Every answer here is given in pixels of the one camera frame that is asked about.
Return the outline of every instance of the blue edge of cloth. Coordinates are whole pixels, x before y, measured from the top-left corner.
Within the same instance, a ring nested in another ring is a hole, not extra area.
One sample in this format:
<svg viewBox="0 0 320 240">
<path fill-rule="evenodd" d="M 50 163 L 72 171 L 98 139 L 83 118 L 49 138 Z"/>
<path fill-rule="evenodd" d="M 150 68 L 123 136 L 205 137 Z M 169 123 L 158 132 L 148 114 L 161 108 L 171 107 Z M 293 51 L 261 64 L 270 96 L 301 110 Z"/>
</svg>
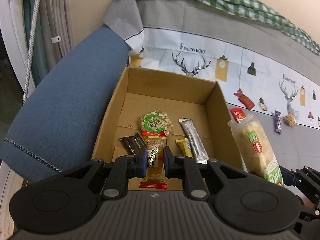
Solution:
<svg viewBox="0 0 320 240">
<path fill-rule="evenodd" d="M 0 159 L 33 182 L 90 160 L 128 53 L 107 26 L 72 49 L 20 109 Z"/>
</svg>

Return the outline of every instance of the deer print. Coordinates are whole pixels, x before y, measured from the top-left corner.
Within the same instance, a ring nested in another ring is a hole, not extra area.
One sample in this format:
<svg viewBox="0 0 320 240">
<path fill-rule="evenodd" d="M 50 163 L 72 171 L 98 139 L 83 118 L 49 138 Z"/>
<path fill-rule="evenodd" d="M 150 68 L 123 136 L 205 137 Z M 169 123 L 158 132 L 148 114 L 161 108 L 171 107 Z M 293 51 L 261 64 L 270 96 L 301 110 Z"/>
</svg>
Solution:
<svg viewBox="0 0 320 240">
<path fill-rule="evenodd" d="M 288 97 L 288 93 L 286 92 L 285 88 L 282 87 L 283 82 L 281 84 L 279 82 L 279 87 L 280 87 L 282 93 L 284 93 L 284 98 L 287 100 L 287 111 L 288 111 L 288 114 L 296 114 L 297 111 L 295 111 L 291 107 L 291 102 L 293 101 L 293 98 L 298 94 L 298 90 L 296 90 L 296 88 L 294 87 L 294 92 L 291 91 L 291 95 L 290 95 L 290 97 Z"/>
<path fill-rule="evenodd" d="M 184 63 L 183 63 L 184 58 L 181 60 L 181 62 L 180 62 L 180 60 L 179 60 L 179 58 L 178 58 L 181 53 L 182 53 L 182 52 L 180 52 L 180 53 L 176 56 L 176 58 L 173 58 L 173 54 L 172 54 L 172 59 L 173 59 L 174 63 L 175 63 L 176 65 L 178 65 L 178 66 L 181 68 L 181 70 L 182 70 L 187 76 L 195 76 L 195 75 L 197 75 L 197 74 L 199 73 L 199 70 L 206 69 L 206 68 L 210 65 L 210 63 L 211 63 L 211 60 L 210 60 L 210 62 L 206 65 L 206 61 L 204 61 L 203 64 L 200 66 L 199 61 L 198 61 L 198 65 L 197 65 L 196 67 L 194 67 L 192 71 L 188 71 L 188 70 L 187 70 L 187 66 L 184 65 Z"/>
</svg>

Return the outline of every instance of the cardboard box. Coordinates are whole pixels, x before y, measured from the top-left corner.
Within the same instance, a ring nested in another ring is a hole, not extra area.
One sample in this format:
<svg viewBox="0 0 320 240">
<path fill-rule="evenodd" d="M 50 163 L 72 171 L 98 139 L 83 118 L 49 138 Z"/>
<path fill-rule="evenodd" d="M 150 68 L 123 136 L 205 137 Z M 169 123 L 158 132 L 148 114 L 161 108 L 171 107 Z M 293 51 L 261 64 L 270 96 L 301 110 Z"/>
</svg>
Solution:
<svg viewBox="0 0 320 240">
<path fill-rule="evenodd" d="M 227 125 L 230 114 L 218 83 L 146 68 L 126 68 L 122 73 L 104 115 L 92 158 L 111 162 L 127 155 L 118 139 L 141 133 L 140 117 L 155 109 L 167 112 L 173 123 L 167 146 L 174 155 L 182 154 L 175 140 L 186 138 L 178 119 L 192 118 L 209 157 L 242 169 L 239 150 Z M 139 189 L 140 181 L 130 179 L 129 189 Z M 182 189 L 179 179 L 166 182 L 168 190 Z"/>
</svg>

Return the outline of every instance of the deer antlers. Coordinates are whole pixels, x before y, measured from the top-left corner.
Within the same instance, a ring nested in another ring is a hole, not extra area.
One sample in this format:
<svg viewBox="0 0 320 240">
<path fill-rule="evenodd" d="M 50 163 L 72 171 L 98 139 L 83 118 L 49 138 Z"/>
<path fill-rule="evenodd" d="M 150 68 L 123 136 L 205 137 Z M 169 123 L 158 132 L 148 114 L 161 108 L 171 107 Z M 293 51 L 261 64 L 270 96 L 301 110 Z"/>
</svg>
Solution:
<svg viewBox="0 0 320 240">
<path fill-rule="evenodd" d="M 288 99 L 294 98 L 294 97 L 298 94 L 298 90 L 296 90 L 296 88 L 294 87 L 294 93 L 293 93 L 293 91 L 291 90 L 291 96 L 288 98 L 288 93 L 285 91 L 286 88 L 283 88 L 283 87 L 282 87 L 283 82 L 282 82 L 281 84 L 280 84 L 280 82 L 279 82 L 279 87 L 280 87 L 282 93 L 284 93 L 285 99 L 288 100 Z"/>
<path fill-rule="evenodd" d="M 178 66 L 181 68 L 181 70 L 182 70 L 187 76 L 195 76 L 195 75 L 197 75 L 197 74 L 199 73 L 199 70 L 206 69 L 206 68 L 210 65 L 210 63 L 211 63 L 211 60 L 210 60 L 210 62 L 206 65 L 206 61 L 204 60 L 203 64 L 200 66 L 199 61 L 198 61 L 198 65 L 197 65 L 196 67 L 194 67 L 192 71 L 188 71 L 188 70 L 187 70 L 187 66 L 184 65 L 184 63 L 183 63 L 184 58 L 181 60 L 181 62 L 180 62 L 180 60 L 179 60 L 179 55 L 180 55 L 181 53 L 182 53 L 182 52 L 180 52 L 180 53 L 176 56 L 176 58 L 173 58 L 173 54 L 172 54 L 172 59 L 173 59 L 174 63 L 175 63 L 176 65 L 178 65 Z"/>
</svg>

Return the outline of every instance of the silver foil packet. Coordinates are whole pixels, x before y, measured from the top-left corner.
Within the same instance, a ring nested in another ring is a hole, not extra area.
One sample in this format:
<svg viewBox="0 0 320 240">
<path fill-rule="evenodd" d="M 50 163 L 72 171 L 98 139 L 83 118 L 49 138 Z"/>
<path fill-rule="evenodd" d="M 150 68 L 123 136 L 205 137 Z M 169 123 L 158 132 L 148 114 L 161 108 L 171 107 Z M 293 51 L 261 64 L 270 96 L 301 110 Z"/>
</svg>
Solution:
<svg viewBox="0 0 320 240">
<path fill-rule="evenodd" d="M 198 131 L 191 118 L 181 118 L 178 120 L 182 128 L 186 132 L 191 144 L 193 156 L 197 163 L 207 163 L 209 156 L 204 148 Z"/>
</svg>

